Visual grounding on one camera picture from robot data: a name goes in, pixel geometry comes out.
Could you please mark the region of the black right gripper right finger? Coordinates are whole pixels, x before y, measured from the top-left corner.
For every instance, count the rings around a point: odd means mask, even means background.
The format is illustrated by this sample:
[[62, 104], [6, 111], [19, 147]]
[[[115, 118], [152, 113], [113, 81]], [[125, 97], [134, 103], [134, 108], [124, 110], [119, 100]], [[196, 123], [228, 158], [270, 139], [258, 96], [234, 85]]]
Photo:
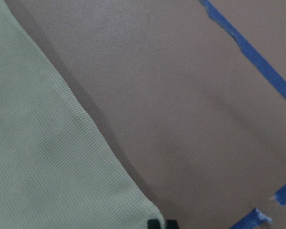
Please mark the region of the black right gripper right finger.
[[178, 229], [178, 222], [175, 219], [168, 219], [166, 221], [166, 229]]

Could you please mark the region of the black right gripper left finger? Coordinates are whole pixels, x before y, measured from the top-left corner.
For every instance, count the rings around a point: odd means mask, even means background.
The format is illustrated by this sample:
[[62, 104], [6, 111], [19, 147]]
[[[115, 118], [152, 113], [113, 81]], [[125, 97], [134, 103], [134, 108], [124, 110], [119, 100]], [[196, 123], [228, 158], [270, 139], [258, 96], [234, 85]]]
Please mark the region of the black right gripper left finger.
[[160, 221], [157, 219], [149, 219], [147, 221], [147, 229], [160, 229]]

